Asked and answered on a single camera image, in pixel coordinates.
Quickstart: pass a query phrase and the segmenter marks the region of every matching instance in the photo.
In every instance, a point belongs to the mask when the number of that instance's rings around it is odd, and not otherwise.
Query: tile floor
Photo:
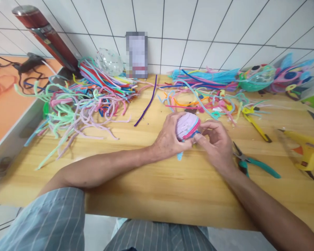
[[[19,208],[0,205],[0,238],[6,233],[18,211]],[[86,214],[85,250],[102,251],[119,225],[115,217]],[[276,250],[260,232],[209,227],[208,233],[210,241],[218,251]]]

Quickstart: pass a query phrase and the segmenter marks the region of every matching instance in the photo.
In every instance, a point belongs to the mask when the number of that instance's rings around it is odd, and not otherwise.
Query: pipe cleaner ball
[[[178,119],[175,133],[179,141],[192,138],[195,134],[200,133],[200,119],[197,115],[187,112],[184,116]]]

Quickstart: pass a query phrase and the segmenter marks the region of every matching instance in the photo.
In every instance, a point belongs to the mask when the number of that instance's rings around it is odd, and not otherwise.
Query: orange surface
[[[27,57],[11,57],[4,56],[4,58],[12,61],[23,63],[28,58]],[[47,59],[47,63],[57,72],[61,65],[55,59]],[[8,64],[8,62],[0,59],[2,65]],[[46,66],[38,66],[35,70],[42,72],[44,77],[53,75],[53,73]],[[17,70],[13,66],[8,66],[0,68],[0,77],[8,75],[7,77],[0,78],[0,84],[5,88],[8,88],[10,84],[13,83],[14,78],[11,76],[16,76],[18,81]],[[31,71],[28,74],[22,74],[22,81],[27,77],[38,77],[39,74]],[[44,86],[48,82],[47,79],[40,81],[40,86]],[[32,89],[25,90],[26,93],[33,93]],[[0,140],[5,136],[5,134],[10,130],[10,128],[15,124],[15,122],[21,117],[25,110],[33,103],[35,97],[23,97],[15,92],[14,88],[6,92],[1,92],[0,94]]]

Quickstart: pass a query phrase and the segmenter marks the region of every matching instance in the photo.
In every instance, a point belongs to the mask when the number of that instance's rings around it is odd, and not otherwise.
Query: shirt sleeve
[[[22,210],[0,240],[0,251],[84,250],[84,223],[84,192],[56,189]]]

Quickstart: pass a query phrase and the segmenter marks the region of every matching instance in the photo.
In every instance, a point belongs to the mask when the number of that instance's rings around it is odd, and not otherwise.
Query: striped shirt
[[[41,195],[18,215],[0,240],[0,251],[84,250],[84,201],[78,188]],[[216,251],[205,227],[143,220],[127,220],[105,248],[122,250]]]

